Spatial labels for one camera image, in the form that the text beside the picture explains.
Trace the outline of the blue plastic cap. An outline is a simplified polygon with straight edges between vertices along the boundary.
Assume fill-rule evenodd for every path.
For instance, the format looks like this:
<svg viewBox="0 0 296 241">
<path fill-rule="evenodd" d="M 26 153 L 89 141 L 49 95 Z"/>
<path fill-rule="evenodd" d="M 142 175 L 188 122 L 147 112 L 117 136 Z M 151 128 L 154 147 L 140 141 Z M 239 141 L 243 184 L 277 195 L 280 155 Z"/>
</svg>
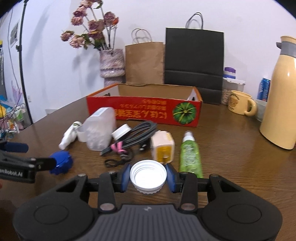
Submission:
<svg viewBox="0 0 296 241">
<path fill-rule="evenodd" d="M 73 166 L 73 159 L 68 151 L 61 150 L 51 154 L 50 158 L 56 160 L 56 166 L 50 170 L 51 174 L 66 174 Z"/>
</svg>

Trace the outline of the green spray bottle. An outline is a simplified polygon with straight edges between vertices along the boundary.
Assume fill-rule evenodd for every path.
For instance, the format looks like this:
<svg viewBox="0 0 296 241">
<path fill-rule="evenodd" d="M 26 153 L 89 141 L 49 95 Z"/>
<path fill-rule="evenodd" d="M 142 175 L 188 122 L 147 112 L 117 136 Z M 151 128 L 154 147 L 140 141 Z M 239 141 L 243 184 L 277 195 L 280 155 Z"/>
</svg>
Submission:
<svg viewBox="0 0 296 241">
<path fill-rule="evenodd" d="M 179 172 L 189 172 L 203 178 L 199 146 L 191 131 L 184 133 L 180 148 Z"/>
</svg>

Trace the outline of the white plastic jar lid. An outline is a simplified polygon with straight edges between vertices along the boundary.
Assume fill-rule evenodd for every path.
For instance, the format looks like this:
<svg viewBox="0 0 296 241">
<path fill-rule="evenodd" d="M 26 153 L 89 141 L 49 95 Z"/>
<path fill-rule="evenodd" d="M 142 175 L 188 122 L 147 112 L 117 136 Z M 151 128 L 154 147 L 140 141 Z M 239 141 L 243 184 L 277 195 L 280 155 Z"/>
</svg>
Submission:
<svg viewBox="0 0 296 241">
<path fill-rule="evenodd" d="M 129 178 L 137 191 L 154 194 L 165 184 L 167 171 L 164 165 L 157 161 L 142 160 L 131 167 Z"/>
</svg>

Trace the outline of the white yellow power adapter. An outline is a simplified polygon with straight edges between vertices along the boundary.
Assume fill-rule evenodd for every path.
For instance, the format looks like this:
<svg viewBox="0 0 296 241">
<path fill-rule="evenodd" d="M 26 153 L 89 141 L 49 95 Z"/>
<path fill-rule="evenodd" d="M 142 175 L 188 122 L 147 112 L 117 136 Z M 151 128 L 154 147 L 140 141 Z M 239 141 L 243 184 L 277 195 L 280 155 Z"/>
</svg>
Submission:
<svg viewBox="0 0 296 241">
<path fill-rule="evenodd" d="M 171 133 L 156 131 L 151 137 L 150 146 L 153 160 L 161 164 L 168 164 L 173 161 L 175 142 Z"/>
</svg>

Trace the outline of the white tube bottle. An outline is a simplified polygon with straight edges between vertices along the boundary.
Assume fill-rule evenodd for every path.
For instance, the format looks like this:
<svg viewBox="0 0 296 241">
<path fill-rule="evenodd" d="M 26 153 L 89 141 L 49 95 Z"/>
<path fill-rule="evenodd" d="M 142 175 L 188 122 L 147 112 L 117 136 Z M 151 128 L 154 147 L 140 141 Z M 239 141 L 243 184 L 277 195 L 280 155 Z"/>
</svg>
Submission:
<svg viewBox="0 0 296 241">
<path fill-rule="evenodd" d="M 82 125 L 81 122 L 75 121 L 67 131 L 63 134 L 63 138 L 59 144 L 59 149 L 66 149 L 72 142 L 74 142 L 77 138 L 77 129 Z"/>
</svg>

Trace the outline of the small white round lid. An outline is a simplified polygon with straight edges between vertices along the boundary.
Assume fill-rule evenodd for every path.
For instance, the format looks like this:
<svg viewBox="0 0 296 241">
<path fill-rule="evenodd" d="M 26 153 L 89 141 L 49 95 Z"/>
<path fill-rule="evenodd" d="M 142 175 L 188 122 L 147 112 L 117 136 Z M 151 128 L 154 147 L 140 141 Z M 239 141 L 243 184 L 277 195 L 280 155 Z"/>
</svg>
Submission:
<svg viewBox="0 0 296 241">
<path fill-rule="evenodd" d="M 124 124 L 117 128 L 111 135 L 115 141 L 121 139 L 123 136 L 125 136 L 127 133 L 131 131 L 131 127 L 128 124 Z"/>
</svg>

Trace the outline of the translucent white plastic container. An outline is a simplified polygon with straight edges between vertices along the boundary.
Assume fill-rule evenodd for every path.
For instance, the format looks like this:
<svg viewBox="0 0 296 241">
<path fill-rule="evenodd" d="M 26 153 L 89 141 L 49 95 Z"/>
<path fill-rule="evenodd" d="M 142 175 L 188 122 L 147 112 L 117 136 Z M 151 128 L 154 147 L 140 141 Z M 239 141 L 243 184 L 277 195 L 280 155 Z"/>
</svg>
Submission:
<svg viewBox="0 0 296 241">
<path fill-rule="evenodd" d="M 116 129 L 115 110 L 111 107 L 97 109 L 83 123 L 86 133 L 86 145 L 92 151 L 107 148 Z"/>
</svg>

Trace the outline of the red cardboard pumpkin box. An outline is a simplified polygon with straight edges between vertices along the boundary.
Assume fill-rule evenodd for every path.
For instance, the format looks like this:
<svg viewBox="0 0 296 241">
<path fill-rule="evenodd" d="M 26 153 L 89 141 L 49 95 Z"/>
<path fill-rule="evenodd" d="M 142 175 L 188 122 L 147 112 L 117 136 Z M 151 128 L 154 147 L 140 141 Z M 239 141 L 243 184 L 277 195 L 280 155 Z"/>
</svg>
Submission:
<svg viewBox="0 0 296 241">
<path fill-rule="evenodd" d="M 196 87 L 117 83 L 86 96 L 89 114 L 111 107 L 117 120 L 196 127 L 202 97 Z"/>
</svg>

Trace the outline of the black tripod stand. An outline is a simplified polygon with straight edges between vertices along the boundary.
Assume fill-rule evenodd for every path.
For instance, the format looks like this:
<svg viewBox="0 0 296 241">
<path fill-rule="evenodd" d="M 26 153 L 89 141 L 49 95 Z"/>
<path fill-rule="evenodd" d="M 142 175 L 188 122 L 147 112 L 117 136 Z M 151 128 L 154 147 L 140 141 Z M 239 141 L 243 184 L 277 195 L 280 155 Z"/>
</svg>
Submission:
<svg viewBox="0 0 296 241">
<path fill-rule="evenodd" d="M 16 46 L 16 49 L 18 51 L 18 60 L 19 60 L 19 69 L 20 69 L 20 79 L 21 79 L 21 85 L 22 85 L 22 90 L 23 90 L 23 99 L 25 101 L 30 125 L 32 125 L 33 119 L 32 119 L 32 115 L 30 112 L 29 104 L 28 104 L 25 82 L 24 82 L 24 78 L 23 78 L 23 55 L 22 55 L 22 53 L 23 53 L 23 22 L 24 22 L 25 12 L 26 12 L 26 8 L 27 8 L 27 3 L 28 3 L 28 0 L 23 1 L 23 10 L 22 10 L 22 16 L 21 16 L 21 22 L 20 22 L 19 43 Z"/>
</svg>

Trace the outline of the yellow ceramic mug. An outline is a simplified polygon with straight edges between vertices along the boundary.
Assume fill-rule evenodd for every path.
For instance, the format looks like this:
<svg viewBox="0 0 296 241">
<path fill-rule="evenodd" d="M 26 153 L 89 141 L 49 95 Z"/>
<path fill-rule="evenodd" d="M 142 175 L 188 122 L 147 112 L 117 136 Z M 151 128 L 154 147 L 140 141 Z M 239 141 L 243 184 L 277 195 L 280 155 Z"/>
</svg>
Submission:
<svg viewBox="0 0 296 241">
<path fill-rule="evenodd" d="M 254 116 L 257 112 L 257 104 L 249 94 L 231 90 L 228 109 L 236 114 Z"/>
</svg>

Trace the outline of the clear food storage container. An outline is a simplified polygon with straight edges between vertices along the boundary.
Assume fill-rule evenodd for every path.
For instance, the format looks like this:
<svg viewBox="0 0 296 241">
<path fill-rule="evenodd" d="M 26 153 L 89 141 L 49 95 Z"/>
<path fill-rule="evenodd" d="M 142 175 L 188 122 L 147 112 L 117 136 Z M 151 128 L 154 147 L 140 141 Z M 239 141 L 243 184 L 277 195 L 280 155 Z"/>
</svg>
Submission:
<svg viewBox="0 0 296 241">
<path fill-rule="evenodd" d="M 222 83 L 222 96 L 221 104 L 227 105 L 229 102 L 231 90 L 237 90 L 243 92 L 245 86 L 245 81 L 233 79 L 233 78 L 223 78 Z"/>
</svg>

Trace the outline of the purple white ceramic vase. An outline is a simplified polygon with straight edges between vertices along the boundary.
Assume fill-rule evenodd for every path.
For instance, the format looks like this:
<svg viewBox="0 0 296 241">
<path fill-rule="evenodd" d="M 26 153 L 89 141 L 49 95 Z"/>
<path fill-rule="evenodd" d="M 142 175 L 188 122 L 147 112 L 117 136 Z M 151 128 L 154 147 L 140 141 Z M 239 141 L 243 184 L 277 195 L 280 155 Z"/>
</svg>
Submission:
<svg viewBox="0 0 296 241">
<path fill-rule="evenodd" d="M 123 49 L 108 49 L 100 52 L 100 77 L 104 87 L 125 81 L 125 57 Z"/>
</svg>

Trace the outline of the yellow thermos jug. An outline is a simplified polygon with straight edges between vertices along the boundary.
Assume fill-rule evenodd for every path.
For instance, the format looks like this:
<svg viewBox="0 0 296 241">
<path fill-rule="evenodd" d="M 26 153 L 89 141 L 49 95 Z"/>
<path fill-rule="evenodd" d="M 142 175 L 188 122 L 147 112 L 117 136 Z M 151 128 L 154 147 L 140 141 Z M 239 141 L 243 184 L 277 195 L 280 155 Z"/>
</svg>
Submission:
<svg viewBox="0 0 296 241">
<path fill-rule="evenodd" d="M 259 131 L 273 144 L 295 146 L 295 38 L 282 36 L 280 55 L 273 70 L 268 100 Z"/>
</svg>

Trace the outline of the purple white small jar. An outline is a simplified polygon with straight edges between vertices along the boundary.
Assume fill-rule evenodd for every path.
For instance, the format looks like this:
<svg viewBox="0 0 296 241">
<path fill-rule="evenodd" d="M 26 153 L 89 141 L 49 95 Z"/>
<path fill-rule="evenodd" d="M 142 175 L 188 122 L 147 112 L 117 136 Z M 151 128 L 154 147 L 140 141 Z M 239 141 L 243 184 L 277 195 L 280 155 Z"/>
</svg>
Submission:
<svg viewBox="0 0 296 241">
<path fill-rule="evenodd" d="M 232 67 L 225 67 L 224 72 L 223 72 L 223 77 L 235 79 L 236 78 L 236 69 L 234 69 Z"/>
</svg>

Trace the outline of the brown paper bag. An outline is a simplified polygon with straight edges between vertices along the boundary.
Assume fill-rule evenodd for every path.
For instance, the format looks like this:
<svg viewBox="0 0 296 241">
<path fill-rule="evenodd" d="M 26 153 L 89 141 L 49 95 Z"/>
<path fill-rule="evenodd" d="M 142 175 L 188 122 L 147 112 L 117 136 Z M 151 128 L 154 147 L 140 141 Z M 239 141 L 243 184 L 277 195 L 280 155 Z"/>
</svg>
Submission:
<svg viewBox="0 0 296 241">
<path fill-rule="evenodd" d="M 152 40 L 141 28 L 132 30 L 132 44 L 125 46 L 127 84 L 163 84 L 165 44 Z"/>
</svg>

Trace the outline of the blue soda can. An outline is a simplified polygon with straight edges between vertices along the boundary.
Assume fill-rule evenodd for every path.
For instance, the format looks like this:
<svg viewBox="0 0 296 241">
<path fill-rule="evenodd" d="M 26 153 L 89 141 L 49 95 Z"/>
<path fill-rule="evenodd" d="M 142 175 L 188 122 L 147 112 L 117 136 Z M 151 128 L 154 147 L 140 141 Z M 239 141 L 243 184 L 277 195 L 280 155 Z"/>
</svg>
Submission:
<svg viewBox="0 0 296 241">
<path fill-rule="evenodd" d="M 269 88 L 270 88 L 270 80 L 267 78 L 262 78 L 259 83 L 257 99 L 266 101 L 268 100 Z"/>
</svg>

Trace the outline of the black paper bag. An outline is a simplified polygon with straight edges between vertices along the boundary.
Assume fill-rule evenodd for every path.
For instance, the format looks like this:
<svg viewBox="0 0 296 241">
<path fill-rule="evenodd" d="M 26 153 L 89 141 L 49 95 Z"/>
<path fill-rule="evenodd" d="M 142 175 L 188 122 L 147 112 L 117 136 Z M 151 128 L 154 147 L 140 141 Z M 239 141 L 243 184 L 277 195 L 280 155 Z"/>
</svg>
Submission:
<svg viewBox="0 0 296 241">
<path fill-rule="evenodd" d="M 193 86 L 203 102 L 221 103 L 224 66 L 224 33 L 204 30 L 200 12 L 184 28 L 166 28 L 164 82 Z"/>
</svg>

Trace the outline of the dried pink flower bouquet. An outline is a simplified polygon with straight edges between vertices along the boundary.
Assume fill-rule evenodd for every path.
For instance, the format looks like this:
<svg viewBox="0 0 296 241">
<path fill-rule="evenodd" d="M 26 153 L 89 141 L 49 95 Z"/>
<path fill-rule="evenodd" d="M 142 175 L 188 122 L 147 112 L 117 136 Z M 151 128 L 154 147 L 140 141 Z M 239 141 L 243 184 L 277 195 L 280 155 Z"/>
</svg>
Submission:
<svg viewBox="0 0 296 241">
<path fill-rule="evenodd" d="M 103 1 L 81 1 L 72 13 L 70 22 L 74 27 L 82 26 L 83 33 L 66 30 L 62 32 L 60 39 L 75 49 L 113 49 L 119 17 L 111 11 L 104 12 L 102 6 Z"/>
</svg>

